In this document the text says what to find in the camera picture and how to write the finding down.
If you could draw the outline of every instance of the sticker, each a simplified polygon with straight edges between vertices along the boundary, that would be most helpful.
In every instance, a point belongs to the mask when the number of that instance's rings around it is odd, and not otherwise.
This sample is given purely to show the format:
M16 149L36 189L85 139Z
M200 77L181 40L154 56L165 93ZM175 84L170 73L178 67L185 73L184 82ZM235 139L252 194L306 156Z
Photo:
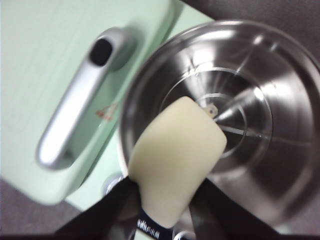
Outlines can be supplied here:
M97 110L95 112L95 115L106 120L107 122L110 122L113 119L113 115L117 109L117 106L118 106L118 103L115 102L109 106L102 108L101 110Z

